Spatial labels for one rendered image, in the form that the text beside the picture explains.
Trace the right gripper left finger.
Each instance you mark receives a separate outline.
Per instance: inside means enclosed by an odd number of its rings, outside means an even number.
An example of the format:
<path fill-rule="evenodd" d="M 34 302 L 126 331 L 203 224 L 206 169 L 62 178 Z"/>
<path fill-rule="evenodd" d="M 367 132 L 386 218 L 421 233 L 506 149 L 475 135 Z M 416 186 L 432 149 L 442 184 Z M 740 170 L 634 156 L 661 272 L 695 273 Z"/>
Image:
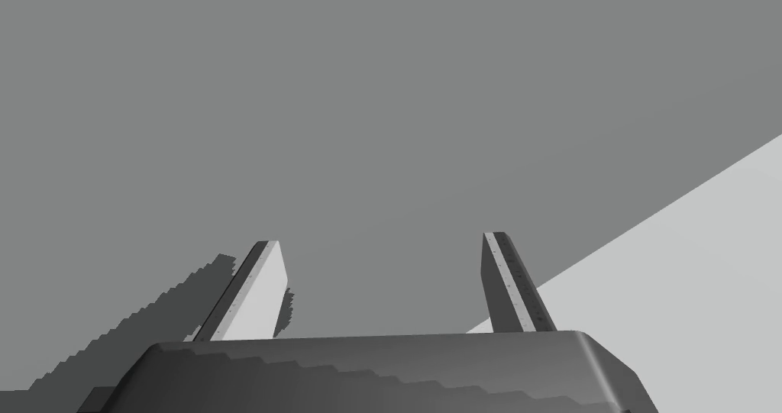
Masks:
<path fill-rule="evenodd" d="M 273 338 L 287 288 L 288 275 L 280 242 L 259 241 L 192 340 Z"/>

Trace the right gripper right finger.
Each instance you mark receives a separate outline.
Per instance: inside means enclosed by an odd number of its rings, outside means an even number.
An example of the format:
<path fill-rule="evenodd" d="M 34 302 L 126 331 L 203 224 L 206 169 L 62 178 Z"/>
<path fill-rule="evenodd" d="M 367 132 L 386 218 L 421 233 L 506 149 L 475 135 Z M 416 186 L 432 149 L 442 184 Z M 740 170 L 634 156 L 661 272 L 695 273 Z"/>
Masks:
<path fill-rule="evenodd" d="M 557 330 L 512 238 L 506 232 L 483 234 L 480 278 L 492 332 Z"/>

